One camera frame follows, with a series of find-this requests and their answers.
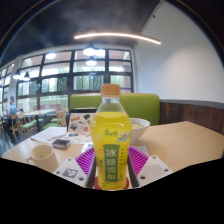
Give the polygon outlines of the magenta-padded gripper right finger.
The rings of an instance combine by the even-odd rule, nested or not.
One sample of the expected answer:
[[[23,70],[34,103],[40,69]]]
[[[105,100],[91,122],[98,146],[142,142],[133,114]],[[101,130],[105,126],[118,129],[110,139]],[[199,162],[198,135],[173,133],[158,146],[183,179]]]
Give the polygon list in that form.
[[[133,188],[146,186],[173,173],[159,157],[149,156],[134,147],[129,148],[127,164]]]

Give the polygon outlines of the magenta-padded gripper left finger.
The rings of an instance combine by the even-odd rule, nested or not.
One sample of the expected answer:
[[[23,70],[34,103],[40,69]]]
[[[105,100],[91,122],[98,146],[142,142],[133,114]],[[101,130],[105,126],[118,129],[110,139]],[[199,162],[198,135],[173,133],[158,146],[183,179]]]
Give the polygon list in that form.
[[[54,174],[84,188],[92,188],[95,181],[96,161],[93,148],[76,158],[67,158]]]

